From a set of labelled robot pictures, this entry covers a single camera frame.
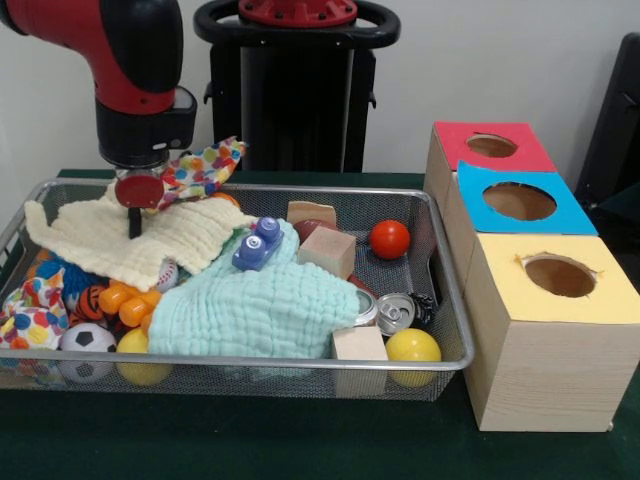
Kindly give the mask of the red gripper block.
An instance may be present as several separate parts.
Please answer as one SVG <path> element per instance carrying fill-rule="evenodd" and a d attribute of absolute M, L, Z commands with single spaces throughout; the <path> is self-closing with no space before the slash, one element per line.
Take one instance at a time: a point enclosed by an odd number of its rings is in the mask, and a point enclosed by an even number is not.
<path fill-rule="evenodd" d="M 164 185 L 154 173 L 127 172 L 116 181 L 115 195 L 122 206 L 129 208 L 129 238 L 135 239 L 142 231 L 140 208 L 155 208 L 164 196 Z"/>

